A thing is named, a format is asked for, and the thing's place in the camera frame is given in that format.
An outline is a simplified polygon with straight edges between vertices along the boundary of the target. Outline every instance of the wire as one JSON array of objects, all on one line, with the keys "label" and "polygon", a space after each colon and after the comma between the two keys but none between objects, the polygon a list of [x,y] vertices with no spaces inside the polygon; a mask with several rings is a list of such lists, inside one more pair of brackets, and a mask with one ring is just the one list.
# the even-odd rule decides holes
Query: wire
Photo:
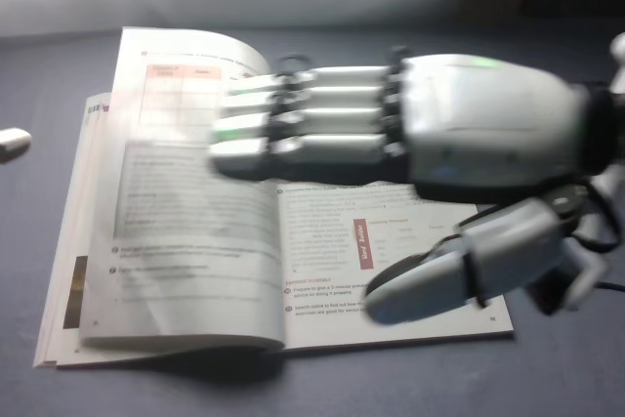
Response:
[{"label": "wire", "polygon": [[595,288],[600,288],[602,290],[614,290],[615,292],[624,292],[625,293],[625,285],[620,285],[618,283],[611,282],[597,282]]}]

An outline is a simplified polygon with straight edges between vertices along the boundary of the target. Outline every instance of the open book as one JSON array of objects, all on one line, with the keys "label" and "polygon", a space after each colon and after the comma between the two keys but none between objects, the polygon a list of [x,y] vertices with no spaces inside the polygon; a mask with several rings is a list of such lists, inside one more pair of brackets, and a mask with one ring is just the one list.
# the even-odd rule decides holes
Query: open book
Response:
[{"label": "open book", "polygon": [[124,30],[112,94],[87,102],[35,365],[512,331],[503,298],[396,326],[362,312],[378,271],[429,250],[475,206],[211,169],[225,89],[269,72],[223,35]]}]

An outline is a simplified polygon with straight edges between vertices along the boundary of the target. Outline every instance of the back of robotic hand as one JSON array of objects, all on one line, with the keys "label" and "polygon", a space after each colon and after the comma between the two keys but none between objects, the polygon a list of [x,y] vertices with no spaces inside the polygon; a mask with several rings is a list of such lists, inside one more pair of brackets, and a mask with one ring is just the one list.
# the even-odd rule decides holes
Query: back of robotic hand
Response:
[{"label": "back of robotic hand", "polygon": [[469,299],[485,306],[527,285],[551,313],[576,307],[604,273],[592,252],[602,244],[574,233],[589,194],[605,206],[584,182],[618,152],[618,112],[605,87],[492,59],[396,50],[388,66],[309,66],[237,81],[221,113],[210,158],[224,175],[389,181],[412,184],[422,198],[500,206],[376,276],[365,292],[374,320],[416,320]]}]

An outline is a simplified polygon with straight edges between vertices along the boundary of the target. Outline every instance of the robotic hand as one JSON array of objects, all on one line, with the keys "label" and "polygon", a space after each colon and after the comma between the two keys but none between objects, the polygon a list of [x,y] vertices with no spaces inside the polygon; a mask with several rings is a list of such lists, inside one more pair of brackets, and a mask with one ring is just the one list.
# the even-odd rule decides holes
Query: robotic hand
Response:
[{"label": "robotic hand", "polygon": [[[287,60],[306,58],[289,57]],[[422,198],[496,204],[367,286],[368,314],[417,320],[525,287],[545,313],[575,309],[620,243],[619,109],[607,88],[492,59],[283,71],[236,82],[210,157],[230,177],[412,184]],[[591,177],[605,172],[591,182]],[[612,239],[599,238],[604,220]]]}]

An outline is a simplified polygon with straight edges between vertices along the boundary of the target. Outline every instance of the gray table surface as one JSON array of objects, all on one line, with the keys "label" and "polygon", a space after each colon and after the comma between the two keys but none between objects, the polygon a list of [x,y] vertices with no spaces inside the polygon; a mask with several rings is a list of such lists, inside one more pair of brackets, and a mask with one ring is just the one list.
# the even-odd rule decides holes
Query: gray table surface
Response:
[{"label": "gray table surface", "polygon": [[[615,66],[607,47],[617,31],[224,32],[267,58],[300,51],[318,65],[384,63],[390,45],[407,44],[415,55],[478,54],[570,80],[609,80]],[[0,126],[33,136],[28,155],[0,168],[0,415],[625,415],[625,296],[612,292],[552,318],[512,293],[514,340],[31,369],[83,106],[110,90],[118,40],[110,33],[0,43]],[[625,282],[622,256],[614,258],[612,279]]]}]

